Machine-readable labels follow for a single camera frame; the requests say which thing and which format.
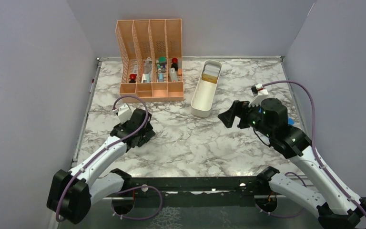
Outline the white oblong plastic tray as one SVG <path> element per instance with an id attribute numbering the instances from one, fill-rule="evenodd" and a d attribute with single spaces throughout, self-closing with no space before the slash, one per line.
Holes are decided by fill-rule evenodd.
<path id="1" fill-rule="evenodd" d="M 202 70 L 200 71 L 199 80 L 196 86 L 196 89 L 194 91 L 192 100 L 191 100 L 191 113 L 195 116 L 206 118 L 210 115 L 211 108 L 213 105 L 213 100 L 216 92 L 216 88 L 218 85 L 214 83 L 210 83 L 207 81 L 202 80 L 202 72 L 204 69 L 204 66 L 209 63 L 216 66 L 219 66 L 222 70 L 222 64 L 215 60 L 206 60 L 204 62 L 204 65 L 202 67 Z"/>

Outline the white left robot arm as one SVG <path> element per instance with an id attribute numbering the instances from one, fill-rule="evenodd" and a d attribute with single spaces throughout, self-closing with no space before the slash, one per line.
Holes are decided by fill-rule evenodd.
<path id="1" fill-rule="evenodd" d="M 85 161 L 69 171 L 60 169 L 54 174 L 46 203 L 48 209 L 78 224 L 102 198 L 112 193 L 125 196 L 130 192 L 131 184 L 120 172 L 100 177 L 115 160 L 131 148 L 143 146 L 155 135 L 150 112 L 139 108 L 127 109 L 127 112 L 130 116 L 118 110 L 121 122 Z"/>

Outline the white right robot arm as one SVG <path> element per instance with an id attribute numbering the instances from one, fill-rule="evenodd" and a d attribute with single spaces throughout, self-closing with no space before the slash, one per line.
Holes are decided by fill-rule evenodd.
<path id="1" fill-rule="evenodd" d="M 318 153 L 311 139 L 301 129 L 289 124 L 287 107 L 276 98 L 264 99 L 259 106 L 249 101 L 235 100 L 231 107 L 218 115 L 227 128 L 236 117 L 238 128 L 251 127 L 269 139 L 269 145 L 296 165 L 313 183 L 310 190 L 273 167 L 257 175 L 256 189 L 285 195 L 312 213 L 325 229 L 354 229 L 366 215 L 366 197 L 360 197 L 344 182 Z"/>

